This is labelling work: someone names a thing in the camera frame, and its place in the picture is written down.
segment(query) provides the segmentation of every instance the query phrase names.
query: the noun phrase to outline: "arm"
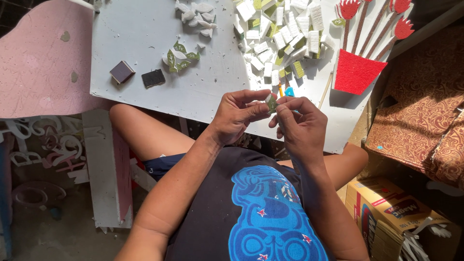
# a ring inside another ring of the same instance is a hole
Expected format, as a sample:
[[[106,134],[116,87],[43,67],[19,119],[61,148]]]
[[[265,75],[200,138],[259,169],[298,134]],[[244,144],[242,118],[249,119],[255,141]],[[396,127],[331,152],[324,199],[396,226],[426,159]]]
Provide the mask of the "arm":
[[[250,122],[269,117],[266,104],[252,101],[264,100],[270,92],[243,90],[223,96],[213,122],[148,194],[115,260],[164,260],[169,238],[221,148],[234,143]]]
[[[301,172],[303,208],[314,229],[339,260],[368,261],[358,227],[338,197],[327,174],[322,150],[327,117],[307,98],[283,97],[269,123]]]

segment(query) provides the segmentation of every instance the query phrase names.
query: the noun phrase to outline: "leg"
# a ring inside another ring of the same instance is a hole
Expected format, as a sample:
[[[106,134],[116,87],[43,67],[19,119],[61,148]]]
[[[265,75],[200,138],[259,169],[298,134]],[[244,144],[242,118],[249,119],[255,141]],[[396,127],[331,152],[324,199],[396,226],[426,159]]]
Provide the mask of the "leg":
[[[340,155],[324,156],[325,167],[335,190],[339,190],[356,177],[366,166],[367,161],[367,152],[351,143],[345,145],[345,149]],[[291,160],[277,163],[293,168]]]
[[[142,160],[186,153],[195,142],[141,110],[127,104],[110,110],[113,127]]]

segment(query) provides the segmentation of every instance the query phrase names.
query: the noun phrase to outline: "red star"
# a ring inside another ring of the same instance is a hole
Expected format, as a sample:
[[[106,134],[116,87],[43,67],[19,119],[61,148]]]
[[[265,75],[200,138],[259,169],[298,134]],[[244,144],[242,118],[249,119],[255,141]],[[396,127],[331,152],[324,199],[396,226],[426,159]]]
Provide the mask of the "red star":
[[[258,260],[267,260],[266,254],[259,254]]]
[[[264,213],[264,209],[258,211],[257,213],[260,214],[261,217],[263,217],[264,215],[266,215],[266,213]]]
[[[305,234],[302,234],[302,235],[303,235],[303,241],[308,242],[308,244],[311,243],[311,239],[309,239],[309,237],[307,235],[305,235]]]

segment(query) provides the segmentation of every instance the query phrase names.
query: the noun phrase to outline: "hand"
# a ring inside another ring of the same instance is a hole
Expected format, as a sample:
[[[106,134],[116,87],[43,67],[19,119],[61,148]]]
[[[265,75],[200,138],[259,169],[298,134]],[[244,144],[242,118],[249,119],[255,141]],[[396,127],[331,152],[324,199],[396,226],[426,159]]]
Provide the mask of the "hand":
[[[270,90],[242,90],[224,94],[216,116],[205,131],[220,146],[236,142],[251,122],[270,117],[269,107],[261,102],[270,93]]]
[[[277,138],[285,136],[285,148],[296,160],[322,160],[327,116],[306,97],[284,96],[277,100],[277,115],[269,127],[277,129]]]

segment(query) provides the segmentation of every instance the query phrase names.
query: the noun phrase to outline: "red foam flower pot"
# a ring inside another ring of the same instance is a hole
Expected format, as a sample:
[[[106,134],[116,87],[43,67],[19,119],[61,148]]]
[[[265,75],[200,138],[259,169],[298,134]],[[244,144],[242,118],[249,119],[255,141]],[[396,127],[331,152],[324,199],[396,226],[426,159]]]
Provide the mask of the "red foam flower pot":
[[[334,89],[361,95],[386,65],[340,49]]]

